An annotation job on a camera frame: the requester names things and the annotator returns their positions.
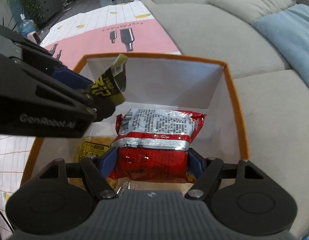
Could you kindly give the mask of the black yellow snack packet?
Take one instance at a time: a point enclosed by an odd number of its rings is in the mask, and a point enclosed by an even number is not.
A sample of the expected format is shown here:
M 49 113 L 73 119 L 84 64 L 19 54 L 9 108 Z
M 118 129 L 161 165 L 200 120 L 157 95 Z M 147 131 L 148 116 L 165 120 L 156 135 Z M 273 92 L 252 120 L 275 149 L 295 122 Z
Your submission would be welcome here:
M 89 92 L 97 98 L 106 98 L 116 107 L 125 101 L 126 63 L 128 57 L 119 54 L 112 65 L 89 87 Z

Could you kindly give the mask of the yellow waffle snack bag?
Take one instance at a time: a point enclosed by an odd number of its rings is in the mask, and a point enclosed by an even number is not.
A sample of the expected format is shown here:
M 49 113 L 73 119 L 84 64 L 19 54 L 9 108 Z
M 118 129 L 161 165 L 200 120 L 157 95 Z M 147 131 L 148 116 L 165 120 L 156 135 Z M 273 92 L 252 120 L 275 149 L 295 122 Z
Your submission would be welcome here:
M 71 161 L 73 163 L 80 162 L 85 157 L 101 157 L 110 148 L 111 143 L 114 141 L 114 136 L 97 136 L 97 137 L 85 137 L 81 139 L 81 142 L 76 146 L 75 152 L 71 155 Z M 69 183 L 78 186 L 85 190 L 83 181 L 81 178 L 69 178 Z M 107 178 L 109 185 L 116 189 L 118 180 Z

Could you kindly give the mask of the red silver snack bag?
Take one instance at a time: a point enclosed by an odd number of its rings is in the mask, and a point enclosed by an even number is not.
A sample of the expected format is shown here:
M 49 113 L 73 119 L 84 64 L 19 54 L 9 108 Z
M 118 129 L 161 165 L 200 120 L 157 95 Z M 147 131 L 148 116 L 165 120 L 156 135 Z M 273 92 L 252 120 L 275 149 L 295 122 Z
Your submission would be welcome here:
M 156 183 L 193 183 L 187 151 L 205 114 L 171 109 L 130 109 L 116 117 L 116 164 L 109 177 Z

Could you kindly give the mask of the bagged sliced white bread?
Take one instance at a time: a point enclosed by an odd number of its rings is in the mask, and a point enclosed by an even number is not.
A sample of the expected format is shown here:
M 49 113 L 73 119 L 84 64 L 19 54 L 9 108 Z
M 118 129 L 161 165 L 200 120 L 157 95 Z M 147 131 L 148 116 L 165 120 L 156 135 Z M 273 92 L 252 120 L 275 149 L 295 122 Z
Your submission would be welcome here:
M 153 183 L 144 181 L 133 181 L 128 178 L 121 178 L 114 180 L 112 186 L 115 191 L 122 194 L 125 190 L 140 190 L 140 191 L 163 191 L 163 190 L 177 190 L 182 195 L 193 186 L 191 183 Z

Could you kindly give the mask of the pink space heater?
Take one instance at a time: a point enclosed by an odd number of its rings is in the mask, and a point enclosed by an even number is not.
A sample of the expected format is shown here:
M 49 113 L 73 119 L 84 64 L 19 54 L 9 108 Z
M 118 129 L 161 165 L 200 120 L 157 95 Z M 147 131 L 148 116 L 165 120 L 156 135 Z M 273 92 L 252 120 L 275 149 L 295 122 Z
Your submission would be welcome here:
M 38 35 L 38 33 L 36 31 L 32 31 L 30 33 L 27 34 L 27 39 L 32 41 L 35 44 L 40 44 L 41 43 L 41 39 Z

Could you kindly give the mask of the blue water jug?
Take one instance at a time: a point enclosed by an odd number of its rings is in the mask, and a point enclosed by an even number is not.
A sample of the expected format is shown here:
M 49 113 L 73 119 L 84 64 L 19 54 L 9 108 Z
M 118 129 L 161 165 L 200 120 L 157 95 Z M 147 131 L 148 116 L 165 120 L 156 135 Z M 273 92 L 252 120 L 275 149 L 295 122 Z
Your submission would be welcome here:
M 35 22 L 33 20 L 27 19 L 24 14 L 20 14 L 20 26 L 19 31 L 21 35 L 27 38 L 27 35 L 31 32 L 36 31 Z

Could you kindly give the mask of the pink white checkered mat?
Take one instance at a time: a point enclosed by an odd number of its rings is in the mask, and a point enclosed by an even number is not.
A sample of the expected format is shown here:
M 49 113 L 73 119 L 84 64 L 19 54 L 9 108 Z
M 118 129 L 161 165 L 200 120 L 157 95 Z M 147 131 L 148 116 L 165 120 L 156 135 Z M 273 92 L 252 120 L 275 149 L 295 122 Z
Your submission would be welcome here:
M 84 55 L 125 53 L 127 48 L 121 37 L 125 30 L 131 33 L 135 53 L 180 53 L 163 27 L 138 0 L 79 13 L 56 23 L 40 45 L 73 69 Z M 20 187 L 34 142 L 34 137 L 0 134 L 0 239 L 12 234 L 4 221 L 5 205 Z

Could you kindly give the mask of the dark grey cabinet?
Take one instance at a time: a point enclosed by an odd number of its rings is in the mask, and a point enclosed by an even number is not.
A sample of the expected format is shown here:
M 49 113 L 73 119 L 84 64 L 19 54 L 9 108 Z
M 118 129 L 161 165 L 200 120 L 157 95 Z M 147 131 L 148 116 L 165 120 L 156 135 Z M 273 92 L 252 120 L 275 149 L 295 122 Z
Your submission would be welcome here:
M 40 28 L 44 27 L 55 14 L 63 10 L 62 0 L 36 0 L 36 4 L 39 5 L 39 9 L 35 22 Z

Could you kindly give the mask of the beige fabric sofa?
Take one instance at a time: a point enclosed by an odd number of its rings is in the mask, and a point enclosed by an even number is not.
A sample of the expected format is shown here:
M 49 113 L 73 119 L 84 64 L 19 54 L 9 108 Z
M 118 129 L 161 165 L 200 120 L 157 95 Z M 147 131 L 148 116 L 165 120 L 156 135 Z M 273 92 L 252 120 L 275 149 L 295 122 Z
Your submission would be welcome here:
M 142 0 L 181 53 L 226 62 L 253 163 L 297 202 L 291 232 L 309 232 L 309 88 L 253 24 L 208 0 Z

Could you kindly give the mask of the orange white cardboard box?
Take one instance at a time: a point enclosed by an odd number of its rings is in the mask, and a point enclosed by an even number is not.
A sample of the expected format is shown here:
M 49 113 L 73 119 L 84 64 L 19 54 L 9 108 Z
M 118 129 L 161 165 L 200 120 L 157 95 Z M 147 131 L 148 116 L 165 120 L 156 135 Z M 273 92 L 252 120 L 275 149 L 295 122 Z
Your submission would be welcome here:
M 113 135 L 115 118 L 131 108 L 191 110 L 205 113 L 204 126 L 191 144 L 204 157 L 225 163 L 250 159 L 248 136 L 238 93 L 227 63 L 173 54 L 127 53 L 126 101 L 102 122 L 91 124 L 85 137 Z M 117 53 L 88 54 L 73 68 L 93 81 Z M 56 158 L 71 161 L 80 139 L 37 137 L 27 159 L 21 185 Z

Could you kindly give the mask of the light blue cushion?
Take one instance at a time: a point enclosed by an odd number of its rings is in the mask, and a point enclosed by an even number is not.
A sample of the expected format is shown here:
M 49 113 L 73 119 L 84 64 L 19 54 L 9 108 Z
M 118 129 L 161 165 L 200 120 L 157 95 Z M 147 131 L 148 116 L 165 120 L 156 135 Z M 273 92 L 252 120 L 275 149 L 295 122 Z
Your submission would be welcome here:
M 253 23 L 309 88 L 309 6 L 296 4 Z

